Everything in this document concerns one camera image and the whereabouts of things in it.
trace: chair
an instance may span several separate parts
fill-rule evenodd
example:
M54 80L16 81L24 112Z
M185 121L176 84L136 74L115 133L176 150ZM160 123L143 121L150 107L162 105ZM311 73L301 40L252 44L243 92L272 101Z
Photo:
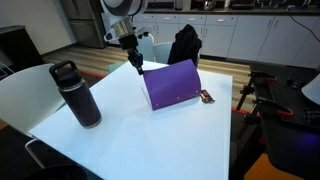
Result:
M137 38L138 40L138 46L137 50L139 53L143 55L143 60L145 61L151 61L154 62L154 53L153 53L153 42L154 38L153 36L148 33L148 36L142 36L142 38ZM112 73L116 69L118 69L120 66L122 66L126 62L118 62L114 64L110 64L107 69L109 73Z
M53 64L31 67L14 73L0 81L0 119L26 136L29 130L53 114L64 102L49 68ZM44 168L29 145L25 148L33 159Z
M153 45L155 60L157 63L167 64L172 42L165 42Z

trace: water bottle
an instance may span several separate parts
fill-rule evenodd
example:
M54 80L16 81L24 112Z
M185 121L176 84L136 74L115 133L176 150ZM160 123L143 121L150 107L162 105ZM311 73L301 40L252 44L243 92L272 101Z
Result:
M72 61L63 61L50 67L59 92L85 128L92 128L101 121L101 113L89 87Z

